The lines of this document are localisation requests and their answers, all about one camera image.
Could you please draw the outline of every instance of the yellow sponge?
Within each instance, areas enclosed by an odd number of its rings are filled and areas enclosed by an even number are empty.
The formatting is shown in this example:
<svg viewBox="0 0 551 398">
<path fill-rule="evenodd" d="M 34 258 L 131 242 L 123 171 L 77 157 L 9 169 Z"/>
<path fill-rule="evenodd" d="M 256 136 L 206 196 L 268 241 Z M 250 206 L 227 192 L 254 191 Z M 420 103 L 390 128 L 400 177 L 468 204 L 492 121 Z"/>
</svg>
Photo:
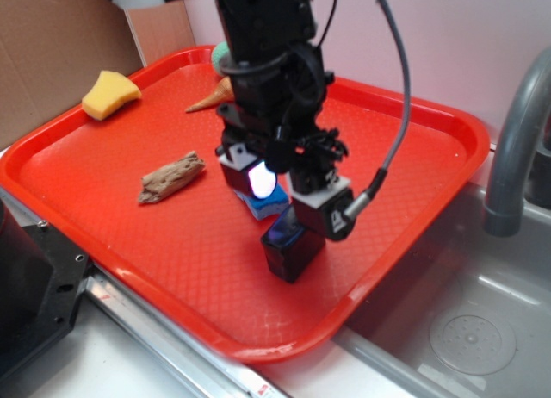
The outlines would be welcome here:
<svg viewBox="0 0 551 398">
<path fill-rule="evenodd" d="M 119 72 L 101 71 L 100 77 L 83 98 L 83 110 L 101 121 L 124 103 L 137 98 L 141 98 L 141 92 L 134 82 Z"/>
</svg>

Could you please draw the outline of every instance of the tray rim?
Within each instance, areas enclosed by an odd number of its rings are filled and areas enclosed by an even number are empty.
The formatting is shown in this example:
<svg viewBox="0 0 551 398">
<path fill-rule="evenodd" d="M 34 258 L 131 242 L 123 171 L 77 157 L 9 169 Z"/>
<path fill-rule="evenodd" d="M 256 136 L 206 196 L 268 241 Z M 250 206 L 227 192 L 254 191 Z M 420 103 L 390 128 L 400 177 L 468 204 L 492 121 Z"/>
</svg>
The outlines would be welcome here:
<svg viewBox="0 0 551 398">
<path fill-rule="evenodd" d="M 135 72 L 130 76 L 130 79 L 141 89 L 144 89 L 178 68 L 208 63 L 212 49 L 213 46 L 185 48 Z M 378 107 L 377 112 L 399 118 L 401 116 L 401 94 L 346 78 L 336 78 L 335 84 L 329 88 L 328 97 L 355 105 L 358 105 L 358 97 L 363 98 L 363 101 L 378 102 L 379 107 L 385 107 L 384 111 L 380 111 Z M 430 119 L 434 118 L 444 119 L 448 123 L 445 127 L 437 127 L 434 122 L 430 122 Z M 17 170 L 24 166 L 29 155 L 35 155 L 89 120 L 90 118 L 84 113 L 82 106 L 79 104 L 19 139 L 0 158 L 0 186 L 4 187 L 37 215 L 50 221 L 86 250 L 89 250 L 91 246 L 95 246 L 94 250 L 90 251 L 92 258 L 107 257 L 126 264 L 126 260 L 98 246 L 95 239 L 82 233 L 77 225 L 71 224 L 63 215 L 43 204 L 38 196 L 27 190 L 16 180 Z M 162 304 L 162 308 L 155 307 L 204 343 L 244 363 L 260 364 L 282 361 L 308 351 L 328 340 L 350 316 L 358 303 L 384 277 L 386 273 L 381 273 L 381 269 L 386 271 L 389 264 L 394 265 L 399 261 L 407 247 L 412 244 L 405 245 L 404 243 L 411 241 L 412 236 L 414 236 L 413 241 L 415 241 L 423 233 L 485 161 L 490 151 L 489 134 L 482 122 L 473 115 L 459 109 L 414 97 L 412 99 L 411 122 L 425 127 L 433 127 L 458 139 L 467 152 L 466 164 L 455 173 L 429 205 L 413 219 L 412 223 L 388 250 L 379 257 L 373 267 L 351 287 L 337 306 L 320 320 L 317 326 L 307 335 L 303 335 L 285 345 L 258 347 L 243 344 L 229 338 L 226 333 L 222 332 L 205 317 L 199 315 L 193 308 L 174 301 L 145 279 L 129 273 L 125 274 L 123 284 L 152 305 Z"/>
</svg>

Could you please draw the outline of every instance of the sponge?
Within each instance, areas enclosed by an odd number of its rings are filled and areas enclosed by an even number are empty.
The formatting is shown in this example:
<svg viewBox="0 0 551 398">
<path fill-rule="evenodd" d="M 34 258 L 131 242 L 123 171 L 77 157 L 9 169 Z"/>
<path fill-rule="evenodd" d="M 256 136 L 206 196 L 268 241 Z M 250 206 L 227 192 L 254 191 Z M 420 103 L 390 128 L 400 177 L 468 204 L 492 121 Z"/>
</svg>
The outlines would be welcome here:
<svg viewBox="0 0 551 398">
<path fill-rule="evenodd" d="M 141 92 L 134 82 L 119 72 L 101 71 L 82 104 L 86 114 L 101 121 L 137 98 L 141 98 Z"/>
<path fill-rule="evenodd" d="M 235 194 L 245 202 L 249 210 L 251 211 L 253 217 L 257 220 L 264 219 L 269 215 L 279 215 L 285 208 L 289 205 L 289 199 L 287 193 L 283 187 L 279 184 L 276 185 L 274 192 L 268 197 L 260 200 L 255 197 L 249 197 L 235 191 Z"/>
</svg>

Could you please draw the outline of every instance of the led light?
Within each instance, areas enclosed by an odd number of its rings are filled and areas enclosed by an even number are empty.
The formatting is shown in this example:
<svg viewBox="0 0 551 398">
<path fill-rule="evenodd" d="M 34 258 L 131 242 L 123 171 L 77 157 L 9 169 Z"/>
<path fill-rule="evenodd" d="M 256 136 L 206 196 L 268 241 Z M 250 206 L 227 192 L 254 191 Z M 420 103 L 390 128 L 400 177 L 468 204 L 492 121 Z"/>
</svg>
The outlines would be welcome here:
<svg viewBox="0 0 551 398">
<path fill-rule="evenodd" d="M 266 168 L 263 161 L 251 168 L 248 175 L 254 197 L 262 200 L 271 196 L 277 185 L 277 176 Z"/>
</svg>

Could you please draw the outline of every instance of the white wall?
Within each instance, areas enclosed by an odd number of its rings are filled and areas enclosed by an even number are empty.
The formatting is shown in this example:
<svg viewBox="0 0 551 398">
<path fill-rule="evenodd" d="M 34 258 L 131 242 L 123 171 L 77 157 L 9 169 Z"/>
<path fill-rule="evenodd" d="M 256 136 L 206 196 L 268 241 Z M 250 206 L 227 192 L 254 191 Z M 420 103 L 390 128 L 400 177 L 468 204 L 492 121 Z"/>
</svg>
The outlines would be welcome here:
<svg viewBox="0 0 551 398">
<path fill-rule="evenodd" d="M 551 0 L 388 1 L 413 95 L 478 116 L 495 142 L 524 72 L 551 45 Z M 331 2 L 314 0 L 320 28 Z M 224 39 L 214 0 L 186 6 L 198 45 Z M 398 54 L 375 0 L 339 0 L 324 56 L 338 76 L 401 91 Z"/>
</svg>

